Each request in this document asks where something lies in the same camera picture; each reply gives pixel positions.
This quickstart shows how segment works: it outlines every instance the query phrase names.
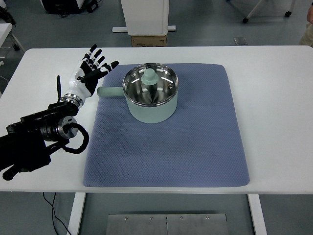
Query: gray floor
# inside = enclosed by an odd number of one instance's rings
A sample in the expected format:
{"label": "gray floor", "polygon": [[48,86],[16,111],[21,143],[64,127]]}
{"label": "gray floor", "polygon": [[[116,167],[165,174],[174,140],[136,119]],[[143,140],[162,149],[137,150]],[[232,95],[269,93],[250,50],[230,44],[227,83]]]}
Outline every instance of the gray floor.
{"label": "gray floor", "polygon": [[[94,43],[99,47],[131,47],[128,34],[111,33],[112,26],[125,26],[119,0],[104,0],[92,14],[83,12],[63,19],[47,14],[39,0],[5,2],[17,21],[12,31],[26,50],[90,47]],[[171,0],[169,25],[176,25],[177,31],[168,34],[168,46],[234,46],[234,37],[245,37],[248,46],[297,45],[305,31],[306,14],[312,1],[298,0],[291,17],[285,18],[291,0],[268,0],[247,24],[243,24],[242,19],[257,2]],[[9,80],[21,58],[21,51],[10,49],[3,59],[0,75]],[[0,92],[5,92],[6,85],[0,78]],[[53,195],[49,193],[47,197],[52,200]],[[57,194],[57,216],[66,224],[73,198],[73,193]],[[260,200],[269,235],[313,234],[312,195],[261,195]],[[234,219],[229,222],[230,234],[253,234],[246,205],[246,198],[239,195],[217,198],[215,195],[89,194],[81,234],[105,234],[108,213],[148,211],[224,212]],[[55,234],[51,209],[41,193],[0,192],[0,211],[1,235]],[[59,234],[66,234],[58,222],[56,226]]]}

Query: black cable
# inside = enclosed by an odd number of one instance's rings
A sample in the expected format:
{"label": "black cable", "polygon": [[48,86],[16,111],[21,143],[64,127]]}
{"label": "black cable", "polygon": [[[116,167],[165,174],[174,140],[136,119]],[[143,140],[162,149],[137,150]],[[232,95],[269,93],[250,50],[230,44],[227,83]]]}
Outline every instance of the black cable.
{"label": "black cable", "polygon": [[83,134],[83,137],[84,137],[83,143],[77,149],[69,148],[66,146],[62,147],[62,149],[68,153],[73,153],[73,154],[82,153],[87,148],[87,145],[89,142],[89,134],[84,129],[84,127],[82,127],[80,124],[75,123],[75,122],[71,122],[69,124],[64,125],[63,130],[65,131],[65,133],[67,133],[70,128],[77,128]]}
{"label": "black cable", "polygon": [[46,197],[45,197],[45,192],[43,192],[43,196],[44,196],[44,199],[45,199],[45,201],[46,202],[48,202],[49,204],[50,204],[50,206],[51,206],[51,216],[52,216],[52,223],[53,223],[53,228],[54,228],[54,231],[55,231],[55,233],[57,234],[57,235],[59,235],[58,234],[58,232],[57,232],[57,230],[56,230],[56,228],[55,228],[55,224],[54,224],[54,217],[57,219],[57,220],[59,220],[61,223],[62,223],[62,225],[64,226],[64,228],[67,230],[67,232],[69,233],[69,235],[71,235],[71,233],[70,233],[70,231],[68,230],[68,228],[66,227],[66,225],[62,222],[62,220],[60,220],[57,216],[56,216],[56,214],[55,214],[55,209],[54,209],[54,201],[55,201],[55,196],[56,196],[56,192],[54,193],[54,197],[53,197],[53,201],[52,201],[52,203],[51,202],[49,202],[47,199],[46,199]]}
{"label": "black cable", "polygon": [[60,80],[60,76],[57,76],[57,93],[58,93],[58,102],[59,103],[61,101],[61,80]]}
{"label": "black cable", "polygon": [[60,15],[60,14],[58,14],[58,16],[59,16],[60,18],[65,18],[65,17],[68,17],[68,16],[69,16],[69,14],[64,14],[64,15]]}

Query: white table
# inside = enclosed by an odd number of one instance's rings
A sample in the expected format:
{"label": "white table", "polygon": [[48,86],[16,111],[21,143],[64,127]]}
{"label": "white table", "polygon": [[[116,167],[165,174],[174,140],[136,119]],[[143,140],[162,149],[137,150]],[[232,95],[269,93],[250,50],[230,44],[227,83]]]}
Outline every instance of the white table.
{"label": "white table", "polygon": [[[6,126],[18,122],[20,117],[45,110],[50,103],[56,102],[57,75],[61,76],[64,92],[68,88],[72,70],[87,50],[59,48],[27,51],[0,99],[0,135],[6,135]],[[103,48],[103,54],[107,62],[118,60],[120,64],[159,62],[223,65],[232,90],[250,183],[237,188],[87,188],[82,184],[87,151],[73,155],[58,150],[51,155],[50,165],[31,173],[19,173],[9,182],[0,180],[0,190],[243,193],[249,194],[253,201],[258,201],[257,194],[313,193],[312,48]],[[75,117],[89,133],[92,131],[97,102],[97,95],[88,98]],[[71,140],[76,146],[81,141],[78,137]],[[254,221],[258,221],[257,215],[254,213]]]}
{"label": "white table", "polygon": [[0,46],[2,46],[6,37],[10,34],[11,30],[12,30],[11,23],[2,23],[2,24],[0,23]]}

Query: blue mat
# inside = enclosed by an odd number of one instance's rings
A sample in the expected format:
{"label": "blue mat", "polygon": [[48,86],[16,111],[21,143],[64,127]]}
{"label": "blue mat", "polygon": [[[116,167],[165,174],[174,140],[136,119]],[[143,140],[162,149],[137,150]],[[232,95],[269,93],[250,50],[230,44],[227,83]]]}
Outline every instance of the blue mat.
{"label": "blue mat", "polygon": [[[178,104],[169,119],[142,123],[130,114],[125,97],[99,99],[85,186],[239,187],[249,183],[224,67],[167,65],[179,78]],[[118,66],[105,77],[103,86],[121,86],[135,66]]]}

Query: mint green pot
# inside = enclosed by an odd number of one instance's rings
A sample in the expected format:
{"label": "mint green pot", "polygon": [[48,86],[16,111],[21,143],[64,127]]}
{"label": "mint green pot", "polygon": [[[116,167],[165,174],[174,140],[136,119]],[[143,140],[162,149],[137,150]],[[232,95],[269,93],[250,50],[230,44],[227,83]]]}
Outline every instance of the mint green pot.
{"label": "mint green pot", "polygon": [[175,111],[178,98],[178,78],[166,65],[147,63],[130,70],[122,87],[99,87],[100,97],[125,96],[128,108],[137,120],[158,123]]}

